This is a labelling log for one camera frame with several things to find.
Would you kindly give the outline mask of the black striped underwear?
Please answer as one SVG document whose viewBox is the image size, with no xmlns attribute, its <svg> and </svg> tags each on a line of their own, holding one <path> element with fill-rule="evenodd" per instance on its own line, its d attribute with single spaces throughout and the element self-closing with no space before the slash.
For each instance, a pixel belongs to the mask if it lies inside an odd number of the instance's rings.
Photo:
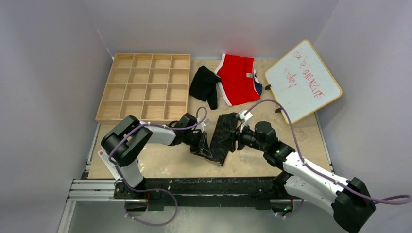
<svg viewBox="0 0 412 233">
<path fill-rule="evenodd" d="M 221 145 L 221 141 L 227 139 L 230 136 L 231 131 L 236 129 L 238 120 L 237 113 L 229 113 L 219 115 L 216 122 L 215 130 L 210 143 L 210 150 L 212 158 L 211 162 L 223 166 L 229 150 Z"/>
</svg>

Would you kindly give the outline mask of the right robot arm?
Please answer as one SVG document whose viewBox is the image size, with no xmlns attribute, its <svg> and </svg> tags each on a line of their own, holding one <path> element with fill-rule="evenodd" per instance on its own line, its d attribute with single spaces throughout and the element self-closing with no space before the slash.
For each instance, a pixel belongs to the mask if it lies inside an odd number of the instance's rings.
<svg viewBox="0 0 412 233">
<path fill-rule="evenodd" d="M 245 146 L 263 152 L 266 162 L 282 171 L 273 184 L 276 196 L 289 194 L 311 202 L 332 215 L 349 233 L 358 233 L 376 210 L 362 180 L 348 180 L 300 158 L 294 148 L 277 138 L 267 121 L 258 122 L 254 130 L 248 126 L 232 130 L 220 145 L 230 152 Z"/>
</svg>

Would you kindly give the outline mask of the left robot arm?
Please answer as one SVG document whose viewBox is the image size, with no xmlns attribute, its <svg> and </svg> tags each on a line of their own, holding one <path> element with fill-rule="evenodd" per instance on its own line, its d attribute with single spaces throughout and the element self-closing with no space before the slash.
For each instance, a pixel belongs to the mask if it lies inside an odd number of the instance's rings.
<svg viewBox="0 0 412 233">
<path fill-rule="evenodd" d="M 143 196 L 145 178 L 138 168 L 137 157 L 146 144 L 176 146 L 185 144 L 192 154 L 212 158 L 203 123 L 186 113 L 168 125 L 152 124 L 129 115 L 107 133 L 101 147 L 109 156 L 120 177 L 127 183 L 126 193 L 134 199 Z"/>
</svg>

